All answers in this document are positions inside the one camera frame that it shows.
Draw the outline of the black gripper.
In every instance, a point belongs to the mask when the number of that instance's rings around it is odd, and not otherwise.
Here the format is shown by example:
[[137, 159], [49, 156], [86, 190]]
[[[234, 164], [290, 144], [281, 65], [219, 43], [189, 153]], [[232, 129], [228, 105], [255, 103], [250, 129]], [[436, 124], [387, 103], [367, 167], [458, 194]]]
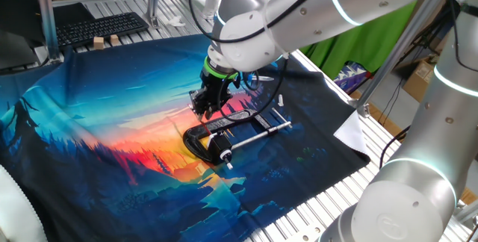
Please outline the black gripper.
[[200, 73], [201, 88], [197, 95], [196, 117], [201, 121], [204, 114], [210, 120], [214, 113], [221, 110], [225, 103], [232, 98], [228, 86], [238, 76], [236, 72], [225, 75], [223, 78], [209, 73], [205, 69]]

